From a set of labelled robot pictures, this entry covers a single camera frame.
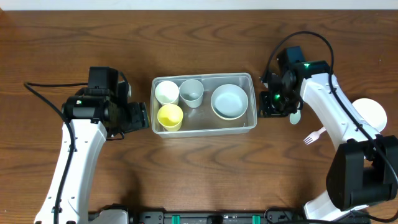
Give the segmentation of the mint green plastic spoon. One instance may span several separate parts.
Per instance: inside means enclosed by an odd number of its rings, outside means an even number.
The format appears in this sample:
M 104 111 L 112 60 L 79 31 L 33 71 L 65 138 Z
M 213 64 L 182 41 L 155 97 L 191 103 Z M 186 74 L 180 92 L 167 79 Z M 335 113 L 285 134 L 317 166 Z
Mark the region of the mint green plastic spoon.
M 300 110 L 297 110 L 295 113 L 291 113 L 289 115 L 289 121 L 293 125 L 298 124 L 300 119 L 301 119 L 301 111 Z

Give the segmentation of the yellow plastic cup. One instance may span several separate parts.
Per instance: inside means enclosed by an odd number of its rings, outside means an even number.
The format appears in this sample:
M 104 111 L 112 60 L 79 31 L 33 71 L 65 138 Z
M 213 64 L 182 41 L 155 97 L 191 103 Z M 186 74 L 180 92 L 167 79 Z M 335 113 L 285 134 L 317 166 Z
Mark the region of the yellow plastic cup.
M 182 126 L 183 111 L 174 104 L 163 105 L 157 113 L 157 120 L 167 131 L 178 131 Z

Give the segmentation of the cream plastic cup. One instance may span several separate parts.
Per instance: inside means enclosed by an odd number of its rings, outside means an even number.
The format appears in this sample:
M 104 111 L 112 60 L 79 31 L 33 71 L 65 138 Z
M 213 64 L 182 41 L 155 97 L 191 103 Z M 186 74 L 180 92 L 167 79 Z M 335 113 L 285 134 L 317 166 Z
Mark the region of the cream plastic cup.
M 161 105 L 178 105 L 179 96 L 179 87 L 174 82 L 162 81 L 155 88 L 155 98 Z

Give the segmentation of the grey plastic bowl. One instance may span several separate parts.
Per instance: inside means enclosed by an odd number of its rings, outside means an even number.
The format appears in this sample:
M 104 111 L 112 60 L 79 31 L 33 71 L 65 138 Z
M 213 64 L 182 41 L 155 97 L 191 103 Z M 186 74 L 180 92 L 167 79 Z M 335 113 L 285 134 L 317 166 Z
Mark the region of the grey plastic bowl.
M 227 117 L 244 113 L 248 105 L 249 100 L 246 92 L 233 84 L 219 86 L 211 96 L 211 107 Z

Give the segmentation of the yellow plastic bowl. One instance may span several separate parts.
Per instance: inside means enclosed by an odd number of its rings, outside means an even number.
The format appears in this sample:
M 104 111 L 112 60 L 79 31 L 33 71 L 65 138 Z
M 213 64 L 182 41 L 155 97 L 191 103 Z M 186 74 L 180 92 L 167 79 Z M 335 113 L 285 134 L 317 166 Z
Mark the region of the yellow plastic bowl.
M 242 116 L 246 113 L 246 111 L 245 111 L 244 113 L 242 113 L 242 114 L 240 114 L 240 115 L 238 115 L 238 116 L 227 117 L 227 116 L 225 116 L 225 115 L 219 113 L 219 111 L 216 110 L 215 108 L 211 108 L 211 109 L 213 110 L 214 114 L 217 115 L 217 117 L 219 117 L 219 118 L 221 118 L 221 119 L 223 119 L 223 120 L 225 120 L 225 121 L 236 120 L 236 119 L 242 117 Z

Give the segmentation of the pink plastic fork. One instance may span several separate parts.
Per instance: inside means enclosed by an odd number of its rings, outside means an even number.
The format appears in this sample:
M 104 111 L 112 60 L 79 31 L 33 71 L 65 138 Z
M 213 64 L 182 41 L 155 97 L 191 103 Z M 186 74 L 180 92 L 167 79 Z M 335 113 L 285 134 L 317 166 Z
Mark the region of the pink plastic fork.
M 326 131 L 325 127 L 322 127 L 321 129 L 319 129 L 318 131 L 314 131 L 312 133 L 310 133 L 303 141 L 306 145 L 309 145 L 311 143 L 313 143 L 314 141 L 316 141 L 320 135 L 322 133 L 324 133 Z

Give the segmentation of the clear plastic container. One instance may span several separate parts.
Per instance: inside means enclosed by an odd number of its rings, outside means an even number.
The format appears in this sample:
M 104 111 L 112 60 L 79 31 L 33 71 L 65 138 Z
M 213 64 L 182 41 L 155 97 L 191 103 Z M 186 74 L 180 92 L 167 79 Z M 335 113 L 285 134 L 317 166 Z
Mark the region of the clear plastic container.
M 180 86 L 184 81 L 196 79 L 204 86 L 202 104 L 190 108 L 182 99 L 178 106 L 183 111 L 182 126 L 178 131 L 166 130 L 157 120 L 162 105 L 155 98 L 155 88 L 163 81 L 171 81 Z M 211 108 L 212 93 L 221 85 L 232 84 L 242 88 L 248 96 L 248 107 L 243 115 L 234 120 L 224 120 Z M 162 138 L 186 138 L 195 136 L 215 136 L 224 134 L 244 134 L 257 125 L 256 97 L 251 75 L 248 73 L 213 73 L 157 77 L 152 81 L 150 115 L 152 130 Z

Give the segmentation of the grey plastic cup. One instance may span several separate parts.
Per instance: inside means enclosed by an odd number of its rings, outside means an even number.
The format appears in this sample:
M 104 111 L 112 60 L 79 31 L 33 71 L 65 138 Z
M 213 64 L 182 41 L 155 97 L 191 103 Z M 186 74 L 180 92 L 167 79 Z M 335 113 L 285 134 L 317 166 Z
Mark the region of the grey plastic cup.
M 184 81 L 179 88 L 180 97 L 190 108 L 197 108 L 202 104 L 204 86 L 199 80 Z

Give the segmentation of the white plastic bowl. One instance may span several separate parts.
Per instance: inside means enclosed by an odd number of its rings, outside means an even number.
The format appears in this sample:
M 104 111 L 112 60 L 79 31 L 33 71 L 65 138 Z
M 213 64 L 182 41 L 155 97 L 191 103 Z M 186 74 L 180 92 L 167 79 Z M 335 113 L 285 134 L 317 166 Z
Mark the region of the white plastic bowl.
M 387 124 L 387 114 L 378 102 L 369 98 L 360 98 L 355 100 L 352 105 L 368 124 L 379 132 L 384 130 Z

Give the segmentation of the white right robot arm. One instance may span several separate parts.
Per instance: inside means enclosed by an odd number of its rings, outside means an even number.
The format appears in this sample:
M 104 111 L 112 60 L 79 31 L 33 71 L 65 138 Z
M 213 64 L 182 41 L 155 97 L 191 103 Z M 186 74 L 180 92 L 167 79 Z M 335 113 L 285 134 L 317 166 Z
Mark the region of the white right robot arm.
M 336 154 L 326 191 L 307 202 L 306 220 L 337 221 L 353 210 L 397 197 L 397 138 L 382 136 L 355 110 L 324 60 L 309 62 L 300 47 L 277 55 L 280 74 L 266 72 L 258 115 L 283 118 L 309 105 Z

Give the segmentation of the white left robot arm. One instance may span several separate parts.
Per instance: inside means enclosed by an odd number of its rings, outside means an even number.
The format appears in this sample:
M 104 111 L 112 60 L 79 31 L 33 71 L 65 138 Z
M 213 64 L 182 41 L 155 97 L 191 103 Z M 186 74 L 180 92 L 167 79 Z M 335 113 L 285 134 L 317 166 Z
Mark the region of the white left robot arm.
M 98 156 L 107 141 L 123 140 L 126 133 L 146 129 L 144 103 L 128 101 L 131 86 L 123 72 L 90 67 L 86 83 L 58 109 L 62 145 L 47 197 L 35 223 L 132 223 L 133 215 L 118 204 L 90 214 L 89 199 Z

